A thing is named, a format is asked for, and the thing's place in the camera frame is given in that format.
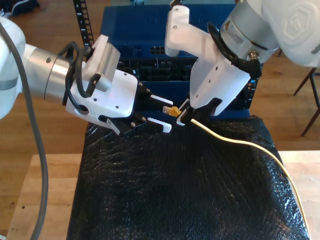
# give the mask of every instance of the wooden table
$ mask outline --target wooden table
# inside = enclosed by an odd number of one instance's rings
[[[298,188],[313,240],[320,240],[320,151],[282,151],[281,158]],[[47,155],[49,195],[40,240],[66,239],[81,154]],[[7,240],[29,240],[40,205],[41,168],[34,155],[10,224]]]

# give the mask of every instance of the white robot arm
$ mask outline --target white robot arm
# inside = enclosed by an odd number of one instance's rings
[[[220,31],[209,24],[209,33],[189,24],[186,6],[178,1],[171,6],[166,54],[176,57],[186,51],[198,57],[178,124],[208,104],[211,114],[219,115],[250,78],[260,76],[257,63],[266,62],[279,46],[298,65],[320,66],[318,0],[240,0]]]
[[[126,133],[147,122],[162,126],[165,133],[171,125],[145,118],[134,106],[152,105],[162,111],[173,102],[152,94],[137,78],[117,70],[119,51],[101,35],[95,44],[80,49],[69,43],[60,54],[26,44],[21,29],[10,20],[0,22],[14,41],[22,58],[32,96],[64,104],[67,112],[88,122]],[[77,50],[77,61],[71,63],[60,55]],[[16,62],[6,43],[0,38],[0,118],[12,108],[23,92]]]

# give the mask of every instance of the black cover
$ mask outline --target black cover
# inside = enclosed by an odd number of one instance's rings
[[[209,127],[279,157],[257,117]],[[264,152],[193,124],[126,136],[90,124],[67,239],[309,238],[288,180]]]

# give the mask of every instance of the silver joint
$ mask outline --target silver joint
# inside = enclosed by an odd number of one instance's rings
[[[248,57],[246,58],[248,61],[251,61],[251,60],[260,60],[260,55],[259,53],[257,52],[250,52]]]

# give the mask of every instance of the yellow connector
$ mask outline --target yellow connector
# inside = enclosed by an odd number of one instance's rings
[[[180,111],[176,106],[173,106],[173,107],[164,106],[163,113],[169,114],[170,116],[177,118],[180,116],[180,114],[182,114],[182,111]]]

